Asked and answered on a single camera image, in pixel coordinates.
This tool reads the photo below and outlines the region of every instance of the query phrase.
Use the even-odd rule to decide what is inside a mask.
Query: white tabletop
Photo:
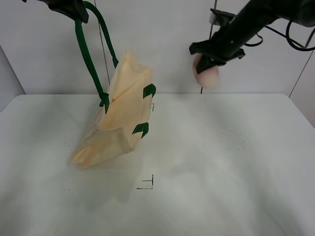
[[[153,102],[135,152],[79,171],[98,96],[16,97],[0,113],[0,235],[315,235],[315,130],[287,97]]]

